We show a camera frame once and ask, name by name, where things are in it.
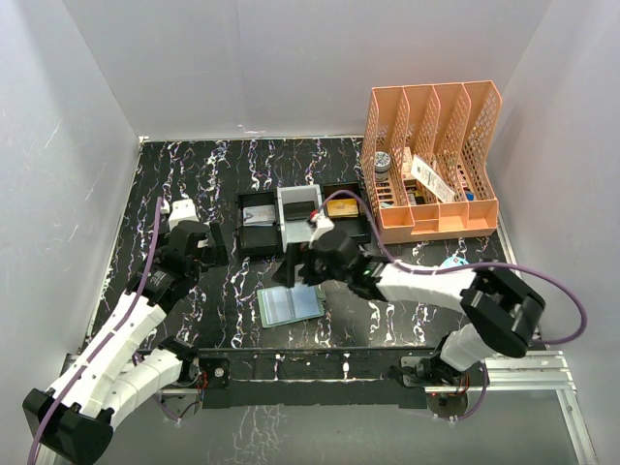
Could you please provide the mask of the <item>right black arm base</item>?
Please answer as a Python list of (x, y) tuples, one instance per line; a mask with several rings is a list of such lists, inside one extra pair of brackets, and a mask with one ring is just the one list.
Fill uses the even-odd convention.
[(480, 362), (460, 370), (438, 356), (403, 356), (389, 368), (389, 375), (406, 388), (448, 388), (455, 393), (489, 384), (488, 374)]

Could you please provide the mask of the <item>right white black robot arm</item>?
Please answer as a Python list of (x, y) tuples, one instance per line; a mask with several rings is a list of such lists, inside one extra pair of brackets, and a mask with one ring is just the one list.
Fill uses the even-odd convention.
[(338, 230), (288, 245), (273, 280), (286, 287), (334, 280), (366, 300), (412, 301), (462, 312), (467, 325), (445, 335), (432, 356), (399, 370), (432, 384), (454, 384), (495, 354), (524, 357), (545, 308), (543, 297), (503, 263), (474, 269), (410, 267), (367, 252)]

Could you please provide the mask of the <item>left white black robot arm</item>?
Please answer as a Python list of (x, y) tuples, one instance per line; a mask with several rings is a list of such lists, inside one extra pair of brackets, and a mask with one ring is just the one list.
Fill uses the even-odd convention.
[(40, 452), (93, 464), (115, 428), (160, 389), (193, 384), (200, 375), (196, 349), (170, 336), (139, 363), (146, 336), (203, 273), (229, 262), (219, 224), (182, 220), (153, 234), (146, 261), (127, 283), (115, 309), (73, 364), (47, 389), (32, 389), (22, 409), (33, 435), (30, 464), (48, 464)]

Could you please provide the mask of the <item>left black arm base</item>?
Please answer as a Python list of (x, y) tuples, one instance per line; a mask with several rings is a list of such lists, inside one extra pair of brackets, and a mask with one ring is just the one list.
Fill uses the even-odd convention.
[(230, 384), (231, 364), (223, 357), (195, 357), (185, 361), (180, 377), (170, 384), (174, 388), (225, 389)]

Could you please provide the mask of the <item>green card holder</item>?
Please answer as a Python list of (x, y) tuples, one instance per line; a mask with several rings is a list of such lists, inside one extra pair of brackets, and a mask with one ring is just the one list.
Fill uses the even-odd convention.
[(325, 314), (326, 295), (318, 287), (296, 283), (257, 292), (263, 328), (284, 326), (320, 318)]

